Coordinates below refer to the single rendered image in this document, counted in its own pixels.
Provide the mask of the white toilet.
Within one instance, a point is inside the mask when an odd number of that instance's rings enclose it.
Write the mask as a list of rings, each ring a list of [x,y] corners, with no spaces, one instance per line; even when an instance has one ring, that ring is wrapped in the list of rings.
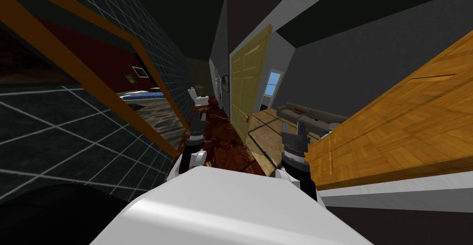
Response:
[[[188,89],[188,92],[191,98],[194,100],[195,106],[200,107],[209,105],[209,96],[197,96],[196,90],[193,87]]]

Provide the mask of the olive yellow panelled door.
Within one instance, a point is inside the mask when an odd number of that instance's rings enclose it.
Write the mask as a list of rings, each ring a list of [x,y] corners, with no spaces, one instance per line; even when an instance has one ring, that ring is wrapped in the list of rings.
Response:
[[[257,92],[273,30],[267,25],[230,59],[231,63],[231,123],[241,138],[247,139],[249,120],[254,112]]]

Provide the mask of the white framed window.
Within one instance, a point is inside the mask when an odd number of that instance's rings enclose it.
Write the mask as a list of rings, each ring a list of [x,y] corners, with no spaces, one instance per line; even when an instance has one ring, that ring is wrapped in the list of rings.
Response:
[[[273,99],[276,95],[277,89],[280,85],[284,72],[271,69],[267,80],[267,86],[265,87],[263,99],[261,105],[264,105],[267,109],[271,108]]]

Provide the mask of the blue bed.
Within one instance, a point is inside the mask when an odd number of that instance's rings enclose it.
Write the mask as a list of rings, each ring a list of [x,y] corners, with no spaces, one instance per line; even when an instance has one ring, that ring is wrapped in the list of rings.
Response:
[[[142,100],[158,100],[165,99],[162,92],[147,92],[147,91],[134,91],[134,92],[121,92],[117,95],[124,101],[142,101]]]

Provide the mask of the grey sofa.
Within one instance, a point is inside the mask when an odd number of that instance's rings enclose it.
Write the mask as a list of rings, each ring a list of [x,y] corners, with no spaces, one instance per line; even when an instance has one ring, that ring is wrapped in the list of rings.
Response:
[[[322,137],[347,120],[347,117],[316,110],[294,103],[285,103],[277,109],[276,115],[297,124],[302,122],[306,130]]]

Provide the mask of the orange wooden door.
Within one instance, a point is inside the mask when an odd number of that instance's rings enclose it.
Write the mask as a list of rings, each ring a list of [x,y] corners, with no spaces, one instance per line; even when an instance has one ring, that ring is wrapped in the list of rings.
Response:
[[[473,31],[310,146],[318,190],[473,171]]]

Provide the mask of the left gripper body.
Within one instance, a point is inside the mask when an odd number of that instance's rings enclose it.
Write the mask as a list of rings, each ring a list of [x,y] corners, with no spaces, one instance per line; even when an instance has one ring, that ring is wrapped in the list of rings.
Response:
[[[193,121],[190,128],[190,140],[201,140],[204,138],[206,121]]]

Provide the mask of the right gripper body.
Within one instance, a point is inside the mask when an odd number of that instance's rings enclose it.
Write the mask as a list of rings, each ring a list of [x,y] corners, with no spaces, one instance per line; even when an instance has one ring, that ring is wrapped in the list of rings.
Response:
[[[308,152],[310,138],[304,133],[303,135],[294,135],[286,132],[281,133],[282,144],[285,151],[294,151],[297,153]]]

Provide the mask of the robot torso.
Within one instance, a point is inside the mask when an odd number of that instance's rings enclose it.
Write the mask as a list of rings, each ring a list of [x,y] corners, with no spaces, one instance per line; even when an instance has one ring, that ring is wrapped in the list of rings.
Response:
[[[127,205],[90,245],[373,245],[291,181],[195,167]]]

